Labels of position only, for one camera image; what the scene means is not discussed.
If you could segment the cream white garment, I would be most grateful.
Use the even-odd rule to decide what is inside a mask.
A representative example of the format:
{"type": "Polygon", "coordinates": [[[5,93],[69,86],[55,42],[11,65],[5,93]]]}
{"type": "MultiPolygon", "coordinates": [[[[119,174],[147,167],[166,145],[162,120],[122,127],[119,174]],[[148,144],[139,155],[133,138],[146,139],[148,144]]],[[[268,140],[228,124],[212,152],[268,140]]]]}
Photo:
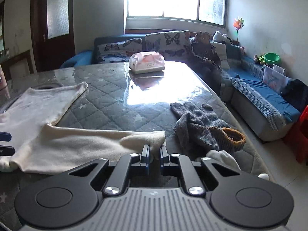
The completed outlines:
{"type": "Polygon", "coordinates": [[[86,82],[47,90],[27,89],[1,114],[1,130],[12,136],[13,156],[1,157],[1,172],[55,175],[95,159],[111,162],[149,145],[158,156],[165,132],[134,132],[57,127],[68,108],[87,89],[86,82]]]}

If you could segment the grey knitted gloves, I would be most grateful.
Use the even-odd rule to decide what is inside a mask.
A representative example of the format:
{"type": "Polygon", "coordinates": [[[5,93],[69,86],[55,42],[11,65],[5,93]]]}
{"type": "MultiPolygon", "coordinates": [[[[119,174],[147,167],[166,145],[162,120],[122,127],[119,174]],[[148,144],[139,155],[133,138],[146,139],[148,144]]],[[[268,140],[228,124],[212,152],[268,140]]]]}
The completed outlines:
{"type": "Polygon", "coordinates": [[[216,139],[209,131],[209,127],[229,127],[227,122],[218,118],[213,108],[203,103],[201,107],[192,102],[171,103],[170,109],[177,118],[173,128],[179,143],[186,151],[192,148],[201,148],[206,152],[219,151],[216,139]]]}

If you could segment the white sock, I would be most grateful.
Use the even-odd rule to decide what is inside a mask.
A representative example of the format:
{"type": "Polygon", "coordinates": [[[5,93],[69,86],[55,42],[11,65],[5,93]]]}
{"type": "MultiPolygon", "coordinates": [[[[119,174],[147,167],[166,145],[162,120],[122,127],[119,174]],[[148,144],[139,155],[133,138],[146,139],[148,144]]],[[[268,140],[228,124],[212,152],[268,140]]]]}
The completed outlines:
{"type": "MultiPolygon", "coordinates": [[[[241,170],[240,166],[237,163],[237,161],[235,160],[235,158],[231,154],[227,153],[225,150],[221,150],[221,151],[210,150],[210,151],[208,151],[208,153],[206,154],[205,157],[207,157],[209,159],[214,159],[214,160],[219,161],[223,164],[231,166],[232,168],[241,170]]],[[[195,159],[195,161],[200,162],[201,159],[202,159],[202,157],[198,157],[198,158],[195,159]]],[[[264,180],[270,181],[269,175],[267,173],[259,174],[258,178],[262,178],[264,180]]]]}

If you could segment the grey quilted star tablecloth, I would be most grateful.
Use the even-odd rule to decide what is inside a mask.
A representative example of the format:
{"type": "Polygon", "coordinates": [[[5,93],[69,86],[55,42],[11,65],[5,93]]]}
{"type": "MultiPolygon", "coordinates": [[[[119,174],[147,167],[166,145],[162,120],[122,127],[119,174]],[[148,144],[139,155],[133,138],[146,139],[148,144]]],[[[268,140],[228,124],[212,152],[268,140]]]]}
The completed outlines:
{"type": "MultiPolygon", "coordinates": [[[[201,106],[208,103],[220,119],[230,127],[243,129],[220,98],[184,63],[169,63],[160,78],[142,78],[147,86],[142,87],[137,79],[132,80],[126,64],[100,64],[65,68],[32,74],[8,81],[8,87],[1,91],[1,113],[6,112],[26,89],[49,82],[62,85],[77,85],[87,82],[87,90],[68,108],[57,127],[124,130],[124,131],[165,131],[167,149],[182,153],[178,138],[173,130],[176,118],[170,110],[170,103],[191,101],[201,106]]],[[[244,148],[235,153],[235,159],[245,172],[258,176],[269,174],[264,161],[248,138],[244,148]]],[[[175,177],[162,177],[158,161],[154,160],[150,176],[135,177],[134,186],[145,182],[149,187],[174,187],[175,177]]],[[[1,173],[1,224],[8,230],[19,230],[21,224],[14,210],[14,198],[20,189],[46,175],[26,174],[20,170],[1,173]]]]}

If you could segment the round black induction cooktop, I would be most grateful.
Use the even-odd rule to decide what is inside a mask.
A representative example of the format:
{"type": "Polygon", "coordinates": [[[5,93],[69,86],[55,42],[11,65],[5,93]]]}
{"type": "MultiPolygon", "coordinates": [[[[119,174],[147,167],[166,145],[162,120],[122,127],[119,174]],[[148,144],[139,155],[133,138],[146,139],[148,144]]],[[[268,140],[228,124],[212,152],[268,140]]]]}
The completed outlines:
{"type": "Polygon", "coordinates": [[[47,90],[47,89],[59,88],[62,86],[63,85],[59,82],[49,82],[46,84],[35,85],[34,87],[32,87],[32,89],[47,90]]]}

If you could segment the person in dark jacket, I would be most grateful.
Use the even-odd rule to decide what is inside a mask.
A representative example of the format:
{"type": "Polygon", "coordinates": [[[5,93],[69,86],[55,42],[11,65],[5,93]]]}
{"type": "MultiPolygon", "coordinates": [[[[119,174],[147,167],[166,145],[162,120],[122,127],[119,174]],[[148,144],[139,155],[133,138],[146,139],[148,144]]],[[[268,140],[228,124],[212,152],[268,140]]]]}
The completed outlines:
{"type": "Polygon", "coordinates": [[[208,32],[201,31],[191,42],[192,69],[219,95],[221,88],[221,62],[208,32]]]}

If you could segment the blue sofa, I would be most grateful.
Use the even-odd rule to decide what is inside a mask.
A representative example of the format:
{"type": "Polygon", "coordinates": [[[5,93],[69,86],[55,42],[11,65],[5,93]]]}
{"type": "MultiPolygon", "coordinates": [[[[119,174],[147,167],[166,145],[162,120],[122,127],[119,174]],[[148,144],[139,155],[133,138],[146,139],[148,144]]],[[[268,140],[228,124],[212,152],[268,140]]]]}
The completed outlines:
{"type": "Polygon", "coordinates": [[[291,84],[282,74],[253,64],[238,46],[211,42],[205,47],[187,30],[96,38],[94,49],[73,56],[63,67],[127,62],[133,54],[146,51],[186,63],[263,141],[283,138],[303,111],[286,96],[291,84]]]}

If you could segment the butterfly cushion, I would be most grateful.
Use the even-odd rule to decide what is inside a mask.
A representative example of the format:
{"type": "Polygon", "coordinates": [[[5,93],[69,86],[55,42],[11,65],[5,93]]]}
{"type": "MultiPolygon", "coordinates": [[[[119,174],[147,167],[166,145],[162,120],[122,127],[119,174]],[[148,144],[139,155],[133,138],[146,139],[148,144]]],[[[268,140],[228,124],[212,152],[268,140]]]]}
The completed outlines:
{"type": "Polygon", "coordinates": [[[165,61],[187,62],[190,55],[190,32],[168,31],[147,34],[146,50],[160,53],[165,61]]]}
{"type": "Polygon", "coordinates": [[[128,62],[133,54],[141,51],[142,38],[100,44],[97,46],[96,61],[98,64],[128,62]]]}

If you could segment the right butterfly cushion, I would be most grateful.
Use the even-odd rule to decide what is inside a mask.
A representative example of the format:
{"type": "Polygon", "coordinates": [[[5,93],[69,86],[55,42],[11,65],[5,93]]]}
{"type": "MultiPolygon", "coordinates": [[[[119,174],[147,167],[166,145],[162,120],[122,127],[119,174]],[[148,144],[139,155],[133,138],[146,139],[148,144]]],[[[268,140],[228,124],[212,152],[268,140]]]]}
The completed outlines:
{"type": "Polygon", "coordinates": [[[160,53],[165,61],[187,62],[190,55],[190,32],[168,31],[147,34],[146,50],[160,53]]]}

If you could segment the clear plastic storage box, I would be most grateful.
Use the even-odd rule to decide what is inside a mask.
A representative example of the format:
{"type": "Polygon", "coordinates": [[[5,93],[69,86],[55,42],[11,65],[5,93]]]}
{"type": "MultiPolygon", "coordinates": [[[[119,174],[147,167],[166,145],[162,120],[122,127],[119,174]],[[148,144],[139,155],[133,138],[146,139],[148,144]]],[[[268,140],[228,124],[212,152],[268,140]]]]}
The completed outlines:
{"type": "Polygon", "coordinates": [[[281,94],[281,91],[287,86],[292,79],[285,75],[273,70],[268,66],[264,66],[263,83],[274,90],[276,93],[281,94]]]}

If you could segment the white plush toy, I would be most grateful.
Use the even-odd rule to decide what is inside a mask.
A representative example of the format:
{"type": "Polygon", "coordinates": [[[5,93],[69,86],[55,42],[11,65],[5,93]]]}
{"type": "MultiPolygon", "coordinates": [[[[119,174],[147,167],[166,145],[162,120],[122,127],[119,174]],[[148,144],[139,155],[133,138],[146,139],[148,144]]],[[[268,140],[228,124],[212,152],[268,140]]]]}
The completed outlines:
{"type": "Polygon", "coordinates": [[[222,34],[220,31],[216,31],[213,35],[213,40],[215,42],[220,42],[220,43],[232,43],[232,40],[228,37],[227,34],[222,34]]]}

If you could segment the black bag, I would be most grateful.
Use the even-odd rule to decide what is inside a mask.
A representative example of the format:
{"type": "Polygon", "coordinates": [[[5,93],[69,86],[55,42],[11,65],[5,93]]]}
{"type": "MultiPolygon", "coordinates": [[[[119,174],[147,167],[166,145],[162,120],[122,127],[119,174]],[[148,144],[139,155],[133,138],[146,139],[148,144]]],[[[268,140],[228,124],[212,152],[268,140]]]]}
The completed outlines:
{"type": "Polygon", "coordinates": [[[281,95],[285,101],[291,104],[300,113],[308,104],[308,87],[301,80],[295,79],[288,82],[282,89],[281,95]]]}

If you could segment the green plastic bowl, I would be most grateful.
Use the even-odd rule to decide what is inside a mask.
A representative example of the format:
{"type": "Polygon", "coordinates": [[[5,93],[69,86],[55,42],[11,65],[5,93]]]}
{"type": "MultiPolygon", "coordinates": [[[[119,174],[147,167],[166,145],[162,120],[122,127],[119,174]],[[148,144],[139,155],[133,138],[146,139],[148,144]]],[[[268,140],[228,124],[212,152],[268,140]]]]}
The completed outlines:
{"type": "Polygon", "coordinates": [[[269,65],[278,64],[280,62],[280,56],[276,53],[266,53],[264,54],[264,61],[269,65]]]}

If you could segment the colourful pinwheel toy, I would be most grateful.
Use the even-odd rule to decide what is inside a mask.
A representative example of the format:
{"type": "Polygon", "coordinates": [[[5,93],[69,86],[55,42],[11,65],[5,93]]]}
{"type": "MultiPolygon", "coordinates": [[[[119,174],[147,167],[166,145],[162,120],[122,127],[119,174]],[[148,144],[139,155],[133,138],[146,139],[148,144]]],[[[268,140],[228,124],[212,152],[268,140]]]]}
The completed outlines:
{"type": "Polygon", "coordinates": [[[233,26],[236,29],[236,41],[239,42],[239,30],[244,27],[243,18],[238,18],[234,20],[233,26]]]}

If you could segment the window with green frame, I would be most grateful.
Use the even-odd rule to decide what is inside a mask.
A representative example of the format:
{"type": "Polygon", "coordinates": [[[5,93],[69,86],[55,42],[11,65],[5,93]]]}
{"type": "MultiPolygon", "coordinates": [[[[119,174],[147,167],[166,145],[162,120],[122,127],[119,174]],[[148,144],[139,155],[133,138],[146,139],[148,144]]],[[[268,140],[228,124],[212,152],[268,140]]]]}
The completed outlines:
{"type": "Polygon", "coordinates": [[[226,0],[126,0],[131,18],[164,18],[225,25],[226,0]]]}

